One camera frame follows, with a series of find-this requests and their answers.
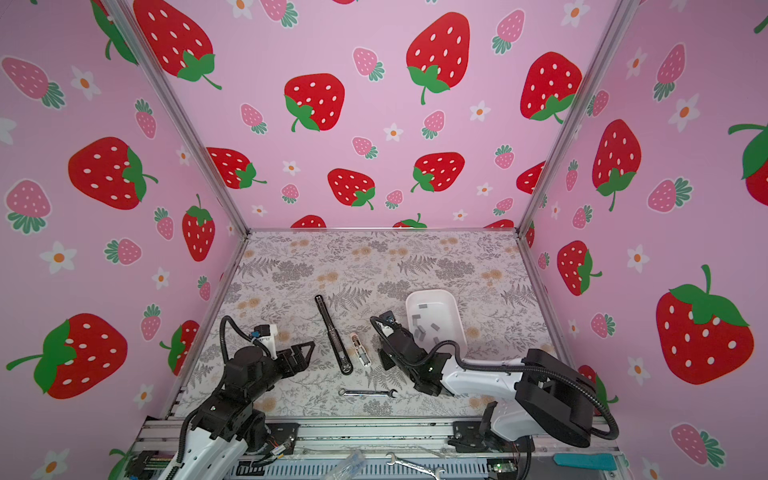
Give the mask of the pink mini stapler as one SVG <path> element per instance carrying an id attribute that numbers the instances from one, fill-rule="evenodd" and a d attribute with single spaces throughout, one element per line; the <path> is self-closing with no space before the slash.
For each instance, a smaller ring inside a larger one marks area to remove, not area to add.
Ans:
<path id="1" fill-rule="evenodd" d="M 371 360 L 367 353 L 367 350 L 365 349 L 363 343 L 360 340 L 360 337 L 356 333 L 352 333 L 350 338 L 352 340 L 358 359 L 361 362 L 361 365 L 364 368 L 369 368 L 371 366 Z"/>

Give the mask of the black stapler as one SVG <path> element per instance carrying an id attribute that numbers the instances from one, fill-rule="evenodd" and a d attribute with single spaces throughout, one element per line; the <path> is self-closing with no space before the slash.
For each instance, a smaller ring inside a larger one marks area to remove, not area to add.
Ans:
<path id="1" fill-rule="evenodd" d="M 316 295 L 314 301 L 327 330 L 327 336 L 342 375 L 351 375 L 354 371 L 353 364 L 347 353 L 341 336 L 333 323 L 327 305 L 322 295 Z"/>

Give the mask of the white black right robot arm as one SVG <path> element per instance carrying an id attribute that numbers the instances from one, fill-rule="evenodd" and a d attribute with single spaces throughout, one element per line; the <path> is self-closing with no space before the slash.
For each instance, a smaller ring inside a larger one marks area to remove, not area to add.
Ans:
<path id="1" fill-rule="evenodd" d="M 381 341 L 383 366 L 399 368 L 417 392 L 492 397 L 488 428 L 504 440 L 547 434 L 587 448 L 594 438 L 619 437 L 619 425 L 596 384 L 541 349 L 517 360 L 466 360 L 454 340 L 425 350 L 391 312 L 372 316 L 370 323 Z"/>

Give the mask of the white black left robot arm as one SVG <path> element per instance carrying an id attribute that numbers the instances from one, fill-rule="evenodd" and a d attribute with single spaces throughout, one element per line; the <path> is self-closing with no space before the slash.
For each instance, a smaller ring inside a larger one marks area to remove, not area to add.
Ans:
<path id="1" fill-rule="evenodd" d="M 279 443 L 255 401 L 278 381 L 309 367 L 313 341 L 272 351 L 264 340 L 264 325 L 243 331 L 229 315 L 219 323 L 223 374 L 213 392 L 183 420 L 178 448 L 162 479 L 223 479 L 247 453 L 261 453 L 253 463 L 266 467 L 283 454 L 294 439 Z"/>

